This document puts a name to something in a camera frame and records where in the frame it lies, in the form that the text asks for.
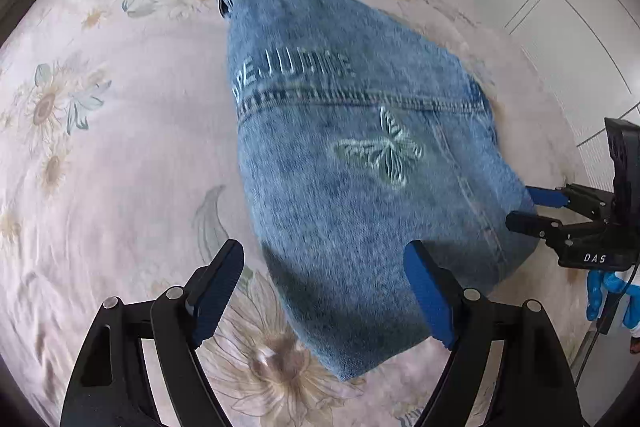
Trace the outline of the blue denim jacket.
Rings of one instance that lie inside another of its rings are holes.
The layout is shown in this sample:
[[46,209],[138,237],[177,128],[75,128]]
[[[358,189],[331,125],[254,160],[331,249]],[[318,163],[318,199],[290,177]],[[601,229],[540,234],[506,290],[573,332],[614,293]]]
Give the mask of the blue denim jacket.
[[288,321],[338,378],[430,331],[404,271],[423,243],[484,293],[535,250],[534,208],[459,59],[358,0],[218,0],[253,227]]

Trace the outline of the floral white bed cover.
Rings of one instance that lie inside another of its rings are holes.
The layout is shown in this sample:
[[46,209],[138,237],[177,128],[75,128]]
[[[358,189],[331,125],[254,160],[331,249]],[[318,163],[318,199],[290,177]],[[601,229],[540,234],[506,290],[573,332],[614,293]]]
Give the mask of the floral white bed cover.
[[[500,150],[533,185],[585,182],[560,106],[472,0],[360,0],[457,54]],[[446,360],[426,340],[338,381],[296,339],[269,280],[236,156],[216,0],[37,0],[1,49],[1,355],[49,426],[94,314],[154,298],[229,237],[247,268],[236,329],[200,357],[239,426],[401,426]]]

